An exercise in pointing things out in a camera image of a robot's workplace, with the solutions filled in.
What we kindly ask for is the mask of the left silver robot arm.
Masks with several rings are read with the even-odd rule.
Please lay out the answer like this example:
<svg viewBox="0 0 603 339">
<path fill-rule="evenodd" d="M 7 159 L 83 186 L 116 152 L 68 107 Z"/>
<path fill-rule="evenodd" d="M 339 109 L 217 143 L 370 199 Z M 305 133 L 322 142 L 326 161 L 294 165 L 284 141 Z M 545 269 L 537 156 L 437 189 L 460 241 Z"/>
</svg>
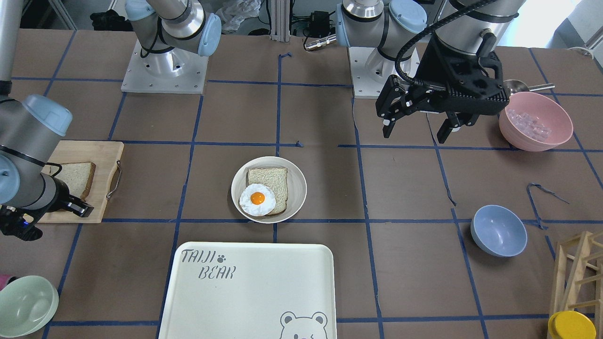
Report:
<svg viewBox="0 0 603 339">
<path fill-rule="evenodd" d="M 447 0 L 432 25 L 414 0 L 343 0 L 336 38 L 345 47 L 375 48 L 392 62 L 375 103 L 390 137 L 398 120 L 418 111 L 444 113 L 437 140 L 494 116 L 510 103 L 495 47 L 522 0 Z"/>
</svg>

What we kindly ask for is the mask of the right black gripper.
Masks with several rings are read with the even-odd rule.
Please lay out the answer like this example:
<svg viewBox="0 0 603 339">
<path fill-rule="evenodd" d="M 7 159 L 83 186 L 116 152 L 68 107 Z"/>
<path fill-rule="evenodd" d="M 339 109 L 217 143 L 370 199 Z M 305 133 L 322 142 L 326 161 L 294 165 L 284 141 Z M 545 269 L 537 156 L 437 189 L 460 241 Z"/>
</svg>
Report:
<svg viewBox="0 0 603 339">
<path fill-rule="evenodd" d="M 64 210 L 81 218 L 89 217 L 94 207 L 81 198 L 71 195 L 65 182 L 56 179 L 56 211 Z M 15 236 L 23 241 L 36 241 L 43 231 L 36 224 L 43 216 L 42 210 L 24 210 L 2 205 L 0 209 L 0 229 L 6 236 Z"/>
</svg>

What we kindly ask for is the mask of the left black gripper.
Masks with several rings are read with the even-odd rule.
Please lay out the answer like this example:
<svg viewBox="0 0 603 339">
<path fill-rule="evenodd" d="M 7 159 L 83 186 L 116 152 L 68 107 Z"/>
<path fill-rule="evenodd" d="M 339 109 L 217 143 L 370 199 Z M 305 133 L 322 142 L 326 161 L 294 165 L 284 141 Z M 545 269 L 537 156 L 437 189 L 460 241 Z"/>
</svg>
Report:
<svg viewBox="0 0 603 339">
<path fill-rule="evenodd" d="M 495 36 L 480 36 L 476 52 L 465 54 L 432 36 L 413 77 L 396 65 L 396 75 L 386 79 L 375 103 L 383 137 L 390 137 L 398 120 L 422 110 L 446 113 L 437 132 L 439 144 L 444 144 L 455 129 L 473 126 L 478 115 L 503 110 L 510 97 L 495 41 Z"/>
</svg>

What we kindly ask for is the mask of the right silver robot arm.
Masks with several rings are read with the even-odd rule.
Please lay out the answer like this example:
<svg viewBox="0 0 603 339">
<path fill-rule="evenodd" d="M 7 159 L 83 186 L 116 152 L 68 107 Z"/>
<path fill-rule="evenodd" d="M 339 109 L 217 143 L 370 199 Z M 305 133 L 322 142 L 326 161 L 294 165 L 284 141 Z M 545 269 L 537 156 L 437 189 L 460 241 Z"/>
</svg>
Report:
<svg viewBox="0 0 603 339">
<path fill-rule="evenodd" d="M 73 114 L 43 95 L 24 101 L 9 96 L 23 4 L 1 2 L 1 232 L 35 241 L 43 234 L 36 224 L 45 214 L 66 210 L 85 218 L 93 207 L 43 172 Z M 217 49 L 221 19 L 199 0 L 127 0 L 124 8 L 143 57 L 174 51 L 208 57 Z"/>
</svg>

